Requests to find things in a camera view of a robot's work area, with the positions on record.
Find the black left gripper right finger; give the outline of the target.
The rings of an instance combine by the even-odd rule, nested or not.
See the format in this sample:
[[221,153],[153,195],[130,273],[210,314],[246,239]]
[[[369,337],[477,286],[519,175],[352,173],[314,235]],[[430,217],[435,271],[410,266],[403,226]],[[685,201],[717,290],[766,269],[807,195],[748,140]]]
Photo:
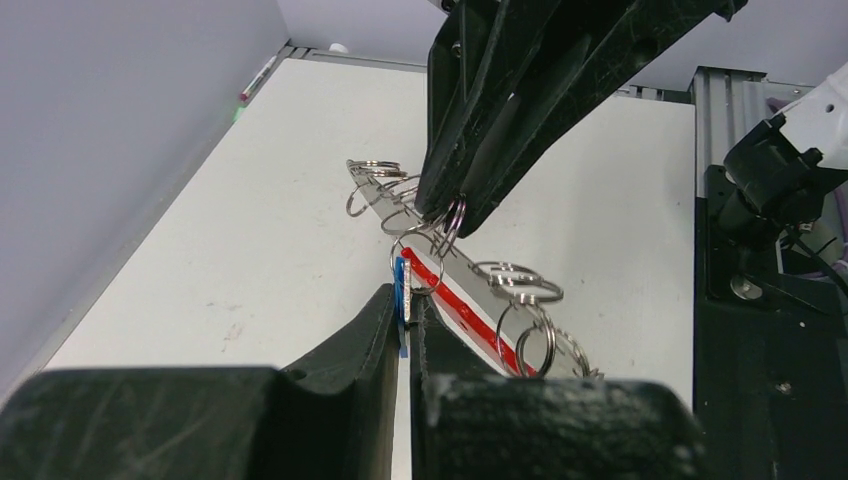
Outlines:
[[650,382],[496,373],[412,300],[411,470],[416,479],[705,479],[700,426]]

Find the red and steel key holder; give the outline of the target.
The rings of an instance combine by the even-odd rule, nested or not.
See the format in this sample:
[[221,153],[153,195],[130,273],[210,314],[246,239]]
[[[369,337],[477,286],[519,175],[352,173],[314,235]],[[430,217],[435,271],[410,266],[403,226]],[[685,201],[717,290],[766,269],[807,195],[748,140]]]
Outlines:
[[390,269],[404,293],[434,298],[463,338],[506,374],[517,377],[602,379],[578,341],[556,326],[549,306],[562,288],[537,271],[508,261],[474,261],[457,245],[467,202],[459,195],[433,220],[413,205],[417,175],[397,162],[346,162],[355,188],[351,217],[373,210],[392,239]]

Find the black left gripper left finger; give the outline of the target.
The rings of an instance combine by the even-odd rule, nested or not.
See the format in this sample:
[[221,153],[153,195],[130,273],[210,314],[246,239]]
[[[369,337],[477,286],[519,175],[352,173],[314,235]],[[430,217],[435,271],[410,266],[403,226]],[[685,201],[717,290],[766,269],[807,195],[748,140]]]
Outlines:
[[1,413],[5,479],[387,479],[392,286],[282,369],[54,370]]

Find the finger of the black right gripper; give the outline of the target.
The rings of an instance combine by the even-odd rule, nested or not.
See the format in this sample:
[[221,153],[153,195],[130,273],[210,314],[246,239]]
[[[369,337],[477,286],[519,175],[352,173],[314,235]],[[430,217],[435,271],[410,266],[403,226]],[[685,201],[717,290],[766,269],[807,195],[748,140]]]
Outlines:
[[[742,8],[739,1],[592,2],[597,9],[597,39],[570,98],[556,109],[563,121],[562,136],[705,18],[717,15],[730,20]],[[458,235],[472,235],[488,217],[482,222],[463,220]]]
[[427,60],[427,150],[414,206],[482,222],[563,132],[557,114],[597,39],[592,1],[459,1]]

